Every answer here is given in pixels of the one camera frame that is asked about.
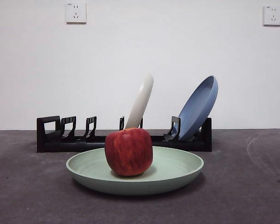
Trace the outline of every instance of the wall outlet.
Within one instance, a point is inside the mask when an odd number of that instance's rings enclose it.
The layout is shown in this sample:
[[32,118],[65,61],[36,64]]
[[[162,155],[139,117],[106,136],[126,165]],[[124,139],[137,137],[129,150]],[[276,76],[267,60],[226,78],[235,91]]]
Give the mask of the wall outlet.
[[67,3],[66,23],[86,23],[86,3]]
[[280,26],[280,6],[263,6],[263,25]]

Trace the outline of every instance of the blue plate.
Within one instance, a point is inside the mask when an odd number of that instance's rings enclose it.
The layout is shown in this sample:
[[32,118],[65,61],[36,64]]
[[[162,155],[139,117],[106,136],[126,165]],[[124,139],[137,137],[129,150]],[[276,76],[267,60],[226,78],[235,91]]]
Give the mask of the blue plate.
[[[218,94],[218,83],[214,76],[207,77],[193,92],[179,118],[181,118],[180,141],[187,141],[202,126],[213,108]],[[177,124],[172,130],[172,136],[177,133]]]

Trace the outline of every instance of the dish rack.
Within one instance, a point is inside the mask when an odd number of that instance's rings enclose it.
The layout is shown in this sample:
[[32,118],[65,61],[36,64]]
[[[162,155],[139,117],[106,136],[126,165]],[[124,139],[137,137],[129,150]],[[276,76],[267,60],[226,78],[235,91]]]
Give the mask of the dish rack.
[[[124,128],[124,117],[119,119],[119,130]],[[76,116],[62,118],[60,116],[43,117],[36,119],[36,138],[37,152],[84,152],[105,146],[106,136],[96,135],[97,117],[86,119],[86,130],[83,136],[76,136]],[[55,130],[47,132],[45,123],[55,122]],[[68,134],[65,133],[65,125],[72,123],[72,129]],[[176,125],[177,133],[171,135],[174,126]],[[143,118],[140,123],[140,128],[143,127]],[[151,135],[153,146],[169,147],[181,149],[184,151],[212,151],[212,136],[211,136],[211,118],[207,118],[201,129],[188,141],[179,141],[178,136],[181,129],[181,119],[172,116],[171,128],[163,135]]]

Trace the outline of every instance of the electrical outlet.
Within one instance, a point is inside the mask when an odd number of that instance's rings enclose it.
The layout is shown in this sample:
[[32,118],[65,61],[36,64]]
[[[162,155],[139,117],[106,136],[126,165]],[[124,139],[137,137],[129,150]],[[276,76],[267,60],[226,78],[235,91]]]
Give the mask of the electrical outlet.
[[263,25],[280,26],[280,6],[263,6]]
[[67,23],[86,23],[86,3],[67,3],[65,17]]

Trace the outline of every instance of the plastic plate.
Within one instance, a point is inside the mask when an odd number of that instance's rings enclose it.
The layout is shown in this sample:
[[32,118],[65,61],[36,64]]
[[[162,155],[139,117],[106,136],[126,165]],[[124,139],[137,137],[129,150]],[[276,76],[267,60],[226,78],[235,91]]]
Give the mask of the plastic plate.
[[[207,119],[213,108],[218,94],[218,83],[214,76],[207,77],[193,92],[182,111],[181,131],[179,140],[186,141],[192,137]],[[177,133],[177,125],[172,130],[172,135]]]
[[153,147],[151,167],[141,175],[122,177],[108,166],[104,148],[77,154],[66,162],[67,169],[80,184],[115,195],[153,195],[189,184],[200,173],[203,160],[190,152]]
[[140,87],[125,128],[139,126],[146,109],[153,85],[153,77],[151,75],[146,76],[144,82]]

